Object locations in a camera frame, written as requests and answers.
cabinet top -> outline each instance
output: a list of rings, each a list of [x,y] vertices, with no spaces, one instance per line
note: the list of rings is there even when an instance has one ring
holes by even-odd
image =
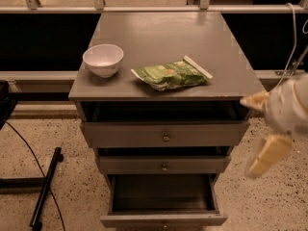
[[[263,89],[220,13],[102,13],[90,46],[101,43],[123,49],[122,69],[104,79],[82,63],[70,100],[239,99]],[[157,91],[131,72],[181,61],[185,55],[214,76],[207,85]]]

plastic bag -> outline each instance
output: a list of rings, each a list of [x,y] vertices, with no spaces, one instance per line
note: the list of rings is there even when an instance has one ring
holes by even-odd
[[[213,78],[188,56],[183,61],[140,67],[132,69],[132,72],[155,90],[204,85]]]

gray cabinet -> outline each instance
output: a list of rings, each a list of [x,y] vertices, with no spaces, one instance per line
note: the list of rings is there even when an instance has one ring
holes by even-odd
[[[241,97],[263,89],[233,40],[219,13],[102,13],[91,44],[120,46],[122,69],[101,79],[82,64],[69,98],[111,190],[106,227],[226,220],[214,184],[249,125]],[[184,55],[214,79],[159,92],[130,72]]]

drawer handle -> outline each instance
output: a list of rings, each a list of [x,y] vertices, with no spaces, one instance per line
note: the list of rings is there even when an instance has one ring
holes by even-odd
[[[167,165],[162,165],[162,171],[164,171],[164,172],[167,171]]]
[[[164,134],[163,141],[165,141],[165,142],[169,142],[170,141],[170,137],[168,136],[167,133]]]

terrazzo floor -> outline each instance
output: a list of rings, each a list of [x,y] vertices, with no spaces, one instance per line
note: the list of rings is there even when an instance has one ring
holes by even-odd
[[[79,129],[80,119],[71,103],[18,104],[9,123],[32,146],[44,171],[55,147],[62,148],[51,188],[67,231],[154,231],[106,229],[100,216],[108,212],[110,192],[99,173],[94,154]],[[250,119],[231,163],[215,190],[220,212],[228,220],[217,227],[169,228],[171,231],[304,231],[308,230],[308,136],[294,142],[293,151],[257,180],[244,177],[244,166],[259,138],[270,132],[260,117]],[[40,177],[39,168],[24,142],[5,125],[0,131],[0,178]],[[0,194],[0,230],[31,230],[29,223],[38,193]],[[42,230],[61,231],[62,225],[49,195],[43,209]]]

